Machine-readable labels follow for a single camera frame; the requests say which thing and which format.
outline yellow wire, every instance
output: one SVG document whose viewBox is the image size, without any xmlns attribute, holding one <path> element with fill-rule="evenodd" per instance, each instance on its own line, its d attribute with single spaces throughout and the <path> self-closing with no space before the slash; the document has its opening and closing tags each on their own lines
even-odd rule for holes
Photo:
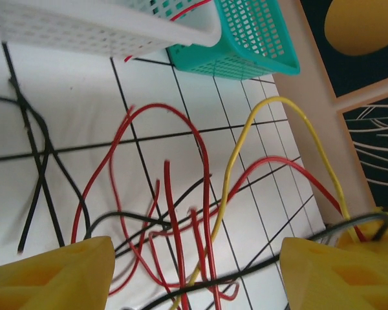
<svg viewBox="0 0 388 310">
<path fill-rule="evenodd" d="M 267 98 L 267 99 L 259 102 L 254 107 L 254 109 L 251 111 L 250 115 L 248 116 L 247 122 L 244 125 L 243 130 L 241 132 L 240 138 L 237 141 L 237 144 L 235 145 L 235 148 L 232 152 L 232 155 L 230 156 L 230 159 L 228 160 L 228 164 L 226 167 L 226 173 L 224 175 L 224 184 L 223 184 L 223 188 L 222 188 L 220 209 L 219 209 L 219 213 L 217 215 L 217 220 L 215 221 L 215 224 L 214 224 L 213 231 L 211 233 L 211 240 L 213 242 L 214 242 L 215 237 L 217 236 L 217 233 L 220 229 L 222 218 L 224 216 L 224 212 L 226 211 L 228 192 L 229 192 L 229 186 L 230 186 L 230 174 L 232 173 L 232 167 L 235 163 L 235 160 L 237 159 L 237 156 L 239 155 L 240 149 L 241 149 L 241 147 L 242 147 L 242 145 L 247 137 L 247 133 L 248 133 L 250 126 L 252 125 L 252 122 L 253 122 L 256 114 L 258 113 L 258 111 L 263 106 L 265 106 L 271 102 L 275 102 L 275 101 L 281 101 L 281 102 L 287 104 L 289 107 L 294 109 L 295 112 L 297 112 L 300 115 L 300 117 L 303 119 L 303 121 L 305 122 L 310 134 L 312 135 L 312 137 L 315 141 L 316 147 L 318 148 L 318 151 L 320 153 L 322 161 L 325 164 L 326 169 L 328 170 L 329 176 L 332 179 L 332 182 L 334 184 L 336 193 L 338 195 L 338 200 L 340 202 L 339 205 L 340 205 L 340 208 L 342 211 L 342 215 L 346 220 L 350 219 L 347 204 L 345 202 L 345 197 L 343 196 L 341 184 L 339 183 L 338 178 L 335 175 L 335 172 L 333 171 L 332 167 L 330 166 L 329 160 L 325 154 L 325 151 L 323 150 L 322 144 L 321 144 L 321 142 L 318 138 L 318 135 L 316 134 L 316 131 L 313 128 L 312 124 L 309 122 L 305 113 L 303 113 L 303 111 L 295 103 L 293 103 L 291 100 L 289 100 L 287 98 L 276 96 L 276 97 Z M 349 233 L 350 233 L 353 240 L 359 240 L 358 237 L 356 236 L 355 230 L 353 228 L 351 228 L 349 230 Z M 195 283 L 195 280 L 199 276 L 199 273 L 200 273 L 200 265 L 198 263 L 196 268 L 193 271 L 193 274 L 191 275 L 191 278 L 189 279 L 189 282 L 187 284 L 188 286 L 191 286 Z M 179 303 L 180 303 L 180 297 L 178 297 L 175 300 L 175 303 L 172 305 L 172 307 L 169 310 L 175 310 L 178 307 Z"/>
</svg>

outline red wire in basket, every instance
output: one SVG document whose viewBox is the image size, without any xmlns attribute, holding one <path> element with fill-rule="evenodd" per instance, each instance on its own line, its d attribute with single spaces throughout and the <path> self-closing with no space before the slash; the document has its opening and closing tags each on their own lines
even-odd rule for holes
<svg viewBox="0 0 388 310">
<path fill-rule="evenodd" d="M 176 16 L 173 16 L 170 21 L 176 21 L 178 18 L 180 18 L 181 16 L 187 14 L 188 12 L 194 10 L 195 8 L 198 8 L 202 5 L 205 5 L 206 3 L 209 3 L 211 0 L 202 0 L 198 3 L 195 3 L 193 5 L 190 5 L 189 7 L 183 9 L 181 12 L 179 12 Z M 130 59 L 132 58 L 132 55 L 130 56 L 127 56 L 125 59 L 124 59 L 124 62 L 126 63 L 127 61 L 129 61 Z"/>
</svg>

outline wooden frame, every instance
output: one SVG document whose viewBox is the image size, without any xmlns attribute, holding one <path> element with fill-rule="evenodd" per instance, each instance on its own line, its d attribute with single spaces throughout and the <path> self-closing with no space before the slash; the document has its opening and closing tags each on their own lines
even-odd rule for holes
<svg viewBox="0 0 388 310">
<path fill-rule="evenodd" d="M 335 99 L 336 103 L 340 103 L 340 102 L 348 100 L 350 98 L 362 95 L 363 93 L 368 92 L 368 91 L 373 91 L 373 90 L 375 90 L 377 88 L 381 88 L 384 85 L 388 84 L 388 77 L 387 77 L 387 78 L 385 78 L 385 79 L 383 79 L 381 81 L 377 81 L 377 82 L 372 83 L 370 85 L 367 85 L 365 87 L 362 87 L 362 88 L 359 88 L 359 89 L 354 90 L 352 92 L 349 92 L 348 94 L 344 94 L 342 96 L 336 97 L 336 94 L 335 94 L 335 91 L 333 89 L 332 83 L 330 82 L 330 78 L 329 78 L 326 66 L 325 66 L 325 64 L 324 64 L 324 62 L 322 60 L 321 53 L 320 53 L 320 51 L 318 49 L 315 37 L 314 37 L 314 35 L 312 33 L 312 29 L 310 28 L 309 22 L 307 20 L 305 10 L 304 10 L 304 8 L 302 6 L 301 1 L 298 0 L 297 2 L 298 2 L 297 8 L 298 8 L 298 11 L 299 11 L 299 15 L 300 15 L 301 19 L 303 20 L 303 25 L 304 25 L 304 28 L 305 28 L 305 32 L 309 36 L 310 45 L 312 47 L 312 50 L 314 51 L 314 55 L 315 55 L 316 61 L 318 62 L 319 66 L 321 68 L 322 76 L 323 76 L 323 78 L 324 78 L 324 80 L 325 80 L 325 82 L 327 84 L 328 91 L 330 92 L 330 95 L 332 96 L 332 98 Z"/>
<path fill-rule="evenodd" d="M 379 206 L 377 206 L 375 204 L 375 200 L 374 200 L 374 197 L 372 195 L 371 188 L 370 188 L 370 186 L 368 184 L 367 177 L 365 175 L 364 169 L 362 168 L 362 165 L 361 165 L 358 153 L 356 152 L 356 149 L 355 149 L 355 146 L 354 146 L 354 141 L 352 140 L 352 137 L 350 136 L 350 133 L 349 133 L 349 130 L 348 130 L 348 127 L 347 127 L 347 123 L 346 123 L 345 118 L 344 118 L 343 115 L 346 112 L 352 111 L 352 110 L 360 108 L 360 107 L 364 107 L 366 105 L 370 105 L 371 103 L 375 103 L 375 102 L 383 100 L 385 98 L 388 98 L 388 93 L 382 94 L 380 96 L 376 96 L 376 97 L 374 97 L 372 99 L 368 99 L 368 100 L 362 101 L 361 103 L 357 103 L 357 104 L 352 105 L 350 107 L 343 108 L 341 110 L 338 110 L 338 112 L 337 112 L 338 113 L 338 117 L 339 117 L 339 121 L 340 121 L 341 126 L 342 126 L 343 131 L 344 131 L 345 138 L 347 140 L 347 143 L 349 144 L 350 153 L 352 154 L 353 161 L 354 161 L 354 164 L 356 166 L 357 173 L 358 173 L 359 177 L 362 180 L 361 182 L 363 183 L 363 186 L 365 187 L 365 190 L 367 192 L 368 200 L 370 202 L 370 205 L 373 205 L 373 206 L 376 206 L 376 207 L 379 207 Z"/>
</svg>

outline yellow plastic part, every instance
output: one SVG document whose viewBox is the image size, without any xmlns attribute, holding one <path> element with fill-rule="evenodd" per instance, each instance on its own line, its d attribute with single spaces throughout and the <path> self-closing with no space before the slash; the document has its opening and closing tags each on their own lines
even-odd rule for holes
<svg viewBox="0 0 388 310">
<path fill-rule="evenodd" d="M 325 36 L 342 54 L 366 55 L 388 46 L 388 0 L 333 0 Z"/>
<path fill-rule="evenodd" d="M 388 255 L 285 238 L 280 267 L 291 310 L 388 310 Z"/>
<path fill-rule="evenodd" d="M 358 227 L 361 229 L 361 232 L 366 237 L 366 239 L 370 240 L 374 236 L 380 225 L 380 222 L 369 222 L 366 224 L 359 225 Z M 388 255 L 388 230 L 384 234 L 380 242 L 367 243 L 353 242 L 348 232 L 345 231 L 339 238 L 336 247 L 348 251 L 374 252 L 382 255 Z"/>
<path fill-rule="evenodd" d="M 0 310 L 103 310 L 114 263 L 96 237 L 0 266 Z"/>
</svg>

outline red wire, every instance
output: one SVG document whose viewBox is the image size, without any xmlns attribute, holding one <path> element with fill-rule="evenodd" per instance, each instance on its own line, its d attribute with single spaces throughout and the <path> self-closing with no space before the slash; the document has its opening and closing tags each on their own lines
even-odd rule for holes
<svg viewBox="0 0 388 310">
<path fill-rule="evenodd" d="M 166 200 L 168 206 L 169 219 L 174 232 L 175 247 L 177 250 L 178 277 L 180 278 L 180 287 L 186 286 L 186 268 L 184 266 L 184 252 L 182 250 L 181 233 L 178 228 L 177 215 L 175 214 L 173 194 L 171 190 L 171 176 L 169 175 L 169 160 L 164 162 L 164 185 L 166 188 Z M 187 294 L 181 296 L 182 310 L 188 310 Z"/>
<path fill-rule="evenodd" d="M 153 204 L 152 204 L 151 208 L 149 209 L 148 217 L 152 216 L 152 214 L 154 212 L 154 209 L 155 209 L 155 206 L 158 203 L 158 197 L 159 196 L 160 196 L 160 180 L 157 180 L 155 182 L 155 197 L 154 197 Z M 148 226 L 148 223 L 144 222 L 144 224 L 142 225 L 142 228 L 144 229 L 147 226 Z M 138 247 L 139 255 L 142 252 L 142 246 L 144 245 L 144 238 L 145 238 L 145 231 L 140 236 L 140 243 L 139 243 L 139 247 Z M 119 292 L 121 289 L 123 289 L 129 283 L 129 281 L 132 279 L 132 277 L 135 274 L 135 271 L 136 271 L 136 268 L 138 267 L 139 262 L 140 262 L 140 260 L 138 258 L 135 258 L 135 263 L 134 263 L 134 266 L 133 266 L 133 268 L 131 270 L 131 273 L 129 273 L 129 276 L 125 279 L 125 281 L 119 287 L 117 287 L 113 291 L 110 291 L 109 292 L 109 296 L 111 296 L 113 294 L 116 294 L 117 292 Z"/>
<path fill-rule="evenodd" d="M 188 127 L 193 131 L 193 134 L 197 140 L 197 142 L 199 143 L 200 145 L 200 149 L 201 149 L 201 153 L 202 153 L 202 157 L 203 157 L 203 162 L 204 162 L 204 182 L 203 182 L 203 185 L 204 185 L 204 190 L 203 190 L 203 210 L 205 210 L 204 212 L 204 217 L 205 219 L 207 219 L 205 221 L 205 231 L 207 231 L 207 228 L 208 228 L 208 231 L 210 231 L 210 223 L 208 223 L 208 225 L 206 225 L 207 222 L 209 222 L 209 218 L 207 217 L 208 216 L 208 210 L 209 210 L 209 194 L 210 194 L 210 177 L 209 177 L 209 163 L 208 163 L 208 155 L 207 155 L 207 150 L 206 150 L 206 147 L 205 147 L 205 144 L 204 144 L 204 141 L 202 140 L 201 138 L 201 135 L 199 133 L 199 131 L 195 128 L 195 126 L 190 122 L 190 120 L 183 114 L 181 113 L 180 111 L 178 111 L 177 109 L 169 106 L 169 105 L 166 105 L 164 103 L 152 103 L 150 105 L 146 105 L 144 107 L 141 107 L 140 109 L 138 109 L 134 114 L 130 115 L 130 111 L 128 112 L 127 116 L 125 117 L 124 121 L 122 122 L 120 128 L 118 129 L 118 132 L 117 132 L 117 135 L 115 137 L 115 140 L 113 142 L 113 145 L 111 146 L 108 154 L 104 157 L 103 161 L 101 162 L 100 166 L 96 169 L 95 173 L 92 175 L 92 178 L 91 180 L 89 181 L 88 185 L 86 186 L 85 188 L 85 191 L 84 191 L 84 194 L 86 196 L 87 192 L 89 191 L 89 189 L 91 188 L 91 185 L 94 183 L 97 175 L 100 173 L 101 169 L 103 168 L 103 166 L 106 164 L 106 161 L 112 156 L 112 153 L 113 151 L 115 150 L 117 144 L 119 143 L 120 141 L 120 137 L 122 137 L 122 135 L 124 134 L 126 128 L 131 124 L 131 122 L 137 117 L 137 115 L 141 114 L 143 111 L 147 110 L 147 109 L 150 109 L 150 108 L 162 108 L 162 109 L 166 109 L 166 110 L 169 110 L 171 111 L 172 113 L 176 114 L 178 117 L 180 117 L 187 125 Z M 77 235 L 77 230 L 78 230 L 78 223 L 79 223 L 79 219 L 80 219 L 80 213 L 81 213 L 81 208 L 80 208 L 80 204 L 78 205 L 78 208 L 76 210 L 76 214 L 75 214 L 75 219 L 74 219 L 74 226 L 72 228 L 72 242 L 74 243 L 76 241 L 76 235 Z M 213 249 L 212 249 L 212 244 L 211 244 L 211 238 L 210 236 L 208 236 L 208 240 L 207 240 L 207 236 L 206 236 L 206 243 L 208 243 L 208 251 L 209 251 L 209 265 L 210 265 L 210 273 L 211 273 L 211 278 L 215 278 L 216 275 L 215 275 L 215 263 L 213 261 Z M 129 246 L 130 248 L 133 250 L 133 252 L 135 253 L 137 259 L 139 259 L 141 261 L 141 264 L 145 267 L 145 269 L 147 269 L 147 272 L 149 273 L 150 272 L 150 269 L 149 267 L 147 266 L 147 264 L 145 263 L 144 259 L 140 256 L 139 252 L 135 249 L 134 245 L 132 243 L 129 243 Z M 154 280 L 158 280 L 156 279 L 156 277 L 151 273 L 150 276 L 154 279 Z M 215 302 L 216 304 L 219 303 L 219 300 L 218 300 L 218 292 L 217 294 L 215 293 Z"/>
<path fill-rule="evenodd" d="M 113 174 L 113 152 L 115 150 L 115 148 L 117 147 L 117 145 L 119 144 L 120 142 L 120 139 L 122 137 L 122 135 L 124 134 L 126 128 L 131 124 L 132 120 L 134 120 L 137 115 L 139 115 L 140 113 L 142 113 L 143 111 L 147 110 L 147 109 L 150 109 L 150 108 L 162 108 L 162 109 L 167 109 L 167 110 L 170 110 L 171 112 L 173 112 L 174 114 L 176 114 L 178 117 L 180 117 L 189 127 L 190 129 L 193 131 L 194 133 L 194 136 L 196 138 L 196 140 L 198 141 L 199 145 L 200 145 L 200 149 L 201 149 L 201 153 L 202 153 L 202 157 L 203 157 L 203 161 L 204 161 L 204 195 L 203 195 L 203 211 L 204 211 L 204 217 L 203 219 L 200 219 L 199 221 L 197 221 L 197 218 L 195 218 L 195 220 L 193 220 L 193 222 L 181 229 L 174 229 L 174 227 L 178 227 L 175 225 L 173 225 L 173 230 L 175 230 L 175 232 L 179 231 L 180 233 L 183 232 L 183 231 L 186 231 L 188 230 L 189 228 L 191 228 L 192 226 L 194 226 L 194 233 L 196 234 L 196 230 L 198 231 L 198 223 L 200 223 L 201 221 L 204 221 L 204 232 L 205 232 L 205 235 L 206 235 L 206 243 L 210 244 L 211 245 L 211 238 L 210 238 L 210 216 L 213 216 L 215 214 L 218 213 L 219 211 L 219 208 L 217 207 L 211 214 L 210 214 L 210 210 L 209 210 L 209 203 L 208 203 L 208 197 L 209 197 L 209 186 L 210 186 L 210 179 L 208 178 L 209 176 L 209 167 L 208 167 L 208 156 L 207 156 L 207 151 L 206 151 L 206 148 L 205 148 L 205 145 L 204 145 L 204 142 L 198 132 L 198 130 L 194 127 L 194 125 L 189 121 L 189 119 L 187 117 L 185 117 L 185 115 L 183 115 L 183 113 L 179 112 L 177 109 L 173 108 L 173 107 L 170 107 L 168 105 L 165 105 L 163 103 L 153 103 L 153 104 L 150 104 L 150 105 L 147 105 L 147 106 L 144 106 L 140 109 L 138 109 L 134 114 L 131 115 L 131 111 L 133 109 L 133 107 L 131 107 L 129 109 L 129 112 L 128 114 L 125 116 L 124 120 L 122 121 L 119 129 L 118 129 L 118 132 L 116 133 L 116 136 L 114 138 L 114 141 L 113 141 L 113 144 L 111 145 L 111 148 L 109 149 L 107 155 L 104 157 L 104 159 L 102 160 L 102 162 L 100 163 L 100 165 L 98 166 L 98 168 L 96 169 L 96 171 L 94 172 L 94 174 L 92 175 L 91 179 L 89 180 L 89 183 L 87 184 L 84 192 L 83 192 L 83 197 L 85 198 L 86 195 L 88 194 L 89 192 L 89 189 L 91 188 L 92 184 L 94 183 L 96 177 L 99 175 L 100 171 L 102 170 L 102 168 L 104 167 L 104 165 L 106 164 L 107 160 L 109 160 L 109 174 L 110 174 L 110 177 L 111 177 L 111 183 L 112 183 L 112 186 L 113 186 L 113 191 L 114 191 L 114 195 L 115 195 L 115 200 L 116 200 L 116 204 L 117 204 L 117 207 L 118 207 L 118 210 L 122 210 L 121 208 L 121 203 L 120 203 L 120 199 L 119 199 L 119 196 L 118 196 L 118 193 L 117 193 L 117 190 L 116 190 L 116 184 L 115 184 L 115 180 L 114 180 L 114 174 Z M 235 193 L 239 190 L 240 186 L 244 183 L 244 181 L 246 180 L 246 178 L 248 177 L 248 175 L 253 171 L 255 170 L 258 166 L 264 164 L 264 163 L 267 163 L 269 161 L 277 161 L 277 162 L 281 162 L 281 163 L 285 163 L 291 167 L 293 167 L 294 169 L 298 170 L 301 174 L 303 174 L 306 178 L 308 178 L 309 181 L 311 181 L 324 195 L 325 197 L 331 202 L 331 204 L 333 204 L 333 206 L 340 212 L 340 207 L 339 207 L 339 203 L 335 200 L 335 198 L 326 190 L 326 188 L 324 188 L 324 186 L 322 186 L 322 184 L 320 184 L 320 182 L 317 181 L 317 179 L 315 179 L 313 177 L 313 175 L 311 175 L 308 171 L 306 171 L 304 168 L 302 168 L 301 166 L 299 166 L 298 164 L 294 163 L 293 161 L 289 161 L 288 159 L 286 158 L 282 158 L 282 157 L 279 157 L 279 156 L 271 156 L 271 157 L 267 157 L 267 158 L 261 158 L 259 160 L 257 160 L 256 162 L 254 162 L 253 164 L 250 165 L 250 167 L 248 167 L 245 172 L 242 174 L 242 176 L 239 178 L 239 180 L 236 182 L 236 184 L 233 186 L 233 188 L 231 189 L 229 195 L 228 195 L 228 200 L 231 200 L 233 198 L 233 196 L 235 195 Z M 152 215 L 152 212 L 153 212 L 153 209 L 155 208 L 155 205 L 156 205 L 156 201 L 158 200 L 158 195 L 159 195 L 159 181 L 157 181 L 157 184 L 156 184 L 156 195 L 155 195 L 155 199 L 154 199 L 154 203 L 153 203 L 153 206 L 151 207 L 151 210 L 149 211 L 149 216 Z M 77 234 L 77 229 L 78 229 L 78 222 L 79 222 L 79 219 L 80 219 L 80 213 L 81 213 L 81 205 L 79 204 L 78 205 L 78 209 L 76 211 L 76 215 L 75 215 L 75 220 L 74 220 L 74 227 L 72 229 L 72 242 L 75 242 L 76 241 L 76 234 Z M 122 219 L 121 221 L 121 224 L 122 224 L 122 229 L 124 230 L 124 234 L 126 238 L 128 238 L 127 236 L 127 232 L 126 232 L 126 227 L 125 227 L 125 222 L 124 222 L 124 219 Z M 356 227 L 356 230 L 357 230 L 357 234 L 360 234 L 358 236 L 360 236 L 360 240 L 363 238 L 363 235 L 360 233 L 359 229 Z M 133 270 L 131 271 L 131 274 L 128 276 L 128 278 L 125 280 L 125 282 L 120 285 L 118 288 L 116 288 L 114 291 L 110 292 L 109 294 L 110 295 L 113 295 L 115 293 L 117 293 L 119 290 L 121 290 L 125 285 L 127 285 L 127 283 L 130 281 L 130 279 L 132 278 L 132 276 L 134 275 L 135 271 L 136 271 L 136 268 L 137 268 L 137 265 L 139 263 L 139 261 L 141 261 L 142 265 L 145 267 L 145 269 L 147 270 L 147 272 L 149 273 L 150 277 L 159 285 L 161 286 L 164 286 L 167 290 L 167 292 L 169 292 L 169 288 L 170 287 L 181 287 L 181 284 L 183 283 L 183 285 L 185 285 L 185 275 L 182 276 L 181 274 L 179 275 L 179 278 L 180 278 L 180 284 L 167 284 L 165 279 L 164 279 L 164 275 L 162 274 L 161 270 L 160 270 L 160 265 L 159 265 L 159 261 L 158 261 L 158 257 L 156 256 L 156 252 L 155 252 L 155 248 L 153 246 L 153 241 L 152 241 L 152 237 L 153 235 L 161 235 L 161 236 L 171 236 L 172 234 L 174 234 L 174 232 L 169 232 L 169 233 L 164 233 L 164 232 L 151 232 L 149 234 L 149 241 L 150 241 L 150 244 L 151 244 L 151 248 L 152 248 L 152 252 L 153 252 L 153 256 L 154 256 L 154 261 L 156 263 L 156 268 L 157 268 L 157 271 L 161 277 L 161 280 L 159 280 L 158 278 L 156 278 L 156 276 L 151 272 L 150 268 L 148 267 L 148 265 L 146 264 L 146 262 L 144 261 L 144 259 L 141 257 L 140 253 L 142 252 L 142 245 L 143 245 L 143 241 L 144 241 L 144 234 L 141 235 L 141 238 L 140 238 L 140 246 L 139 246 L 139 250 L 136 250 L 134 245 L 130 242 L 129 246 L 130 248 L 132 248 L 133 252 L 135 253 L 136 255 L 136 261 L 135 261 L 135 264 L 134 264 L 134 267 L 133 267 Z M 206 256 L 206 252 L 204 251 L 203 247 L 202 247 L 202 243 L 200 242 L 200 239 L 198 239 L 198 236 L 196 237 L 197 239 L 197 247 L 199 248 L 199 256 L 200 256 L 200 262 L 201 262 L 201 265 L 203 267 L 205 267 L 205 256 Z M 209 251 L 209 255 L 208 255 L 208 258 L 209 258 L 209 265 L 214 265 L 214 261 L 213 261 L 213 253 L 212 253 L 212 247 L 210 246 L 207 246 L 206 248 L 207 251 Z M 205 268 L 203 268 L 201 271 L 202 271 L 202 278 L 203 280 L 205 280 Z M 212 273 L 212 267 L 210 266 L 210 273 L 211 273 L 211 278 L 213 278 L 213 273 Z M 224 298 L 224 299 L 227 299 L 227 300 L 233 300 L 235 298 L 235 296 L 237 295 L 238 293 L 238 284 L 236 284 L 236 289 L 235 289 L 235 292 L 233 294 L 233 296 L 226 296 L 224 294 L 222 294 L 221 292 L 218 291 L 218 287 L 213 287 L 212 288 L 212 291 L 213 291 L 213 294 L 214 294 L 214 299 L 215 299 L 215 302 L 216 302 L 216 305 L 219 304 L 219 298 Z"/>
<path fill-rule="evenodd" d="M 201 278 L 203 281 L 207 281 L 208 279 L 206 274 L 206 253 L 202 245 L 202 240 L 201 240 L 201 235 L 199 230 L 199 222 L 197 221 L 197 211 L 195 210 L 195 208 L 191 208 L 189 212 L 191 216 L 191 222 L 193 224 L 195 243 L 197 244 L 197 250 L 199 252 Z M 219 292 L 219 297 L 229 301 L 235 300 L 235 298 L 237 297 L 237 294 L 239 293 L 240 285 L 238 282 L 234 282 L 234 284 L 235 284 L 235 288 L 232 295 L 226 295 L 222 292 Z"/>
<path fill-rule="evenodd" d="M 170 21 L 176 21 L 178 18 L 180 18 L 181 16 L 183 16 L 184 14 L 187 14 L 188 12 L 194 10 L 195 8 L 198 8 L 199 6 L 202 6 L 202 5 L 205 5 L 206 3 L 209 3 L 211 0 L 202 0 L 198 3 L 195 3 L 185 9 L 183 9 L 181 12 L 179 12 L 176 16 L 172 17 L 170 19 Z M 130 59 L 132 58 L 132 55 L 130 56 L 127 56 L 125 59 L 124 59 L 124 62 L 126 63 L 127 61 L 129 61 Z"/>
<path fill-rule="evenodd" d="M 132 113 L 133 109 L 134 109 L 134 107 L 129 108 L 128 113 L 125 116 L 124 120 L 122 121 L 121 125 L 119 126 L 118 130 L 120 130 L 122 128 L 122 126 L 126 123 L 126 121 L 129 118 L 129 115 L 130 115 L 130 113 Z M 99 173 L 102 171 L 103 167 L 106 165 L 106 163 L 109 160 L 109 158 L 111 158 L 111 156 L 112 156 L 113 152 L 115 151 L 117 145 L 118 145 L 118 143 L 116 143 L 115 140 L 114 140 L 112 145 L 111 145 L 111 148 L 108 151 L 108 153 L 105 155 L 105 157 L 103 158 L 103 160 L 99 164 L 98 168 L 96 168 L 95 172 L 92 174 L 88 184 L 86 184 L 86 187 L 83 190 L 83 194 L 82 194 L 83 199 L 86 199 L 86 197 L 87 197 L 87 195 L 89 193 L 89 190 L 91 189 L 93 183 L 95 182 L 95 180 L 98 177 Z M 76 214 L 75 214 L 75 218 L 74 218 L 74 221 L 73 221 L 72 236 L 70 238 L 70 242 L 71 243 L 75 243 L 76 242 L 76 235 L 78 233 L 80 214 L 81 214 L 81 204 L 79 202 L 78 207 L 76 208 Z"/>
</svg>

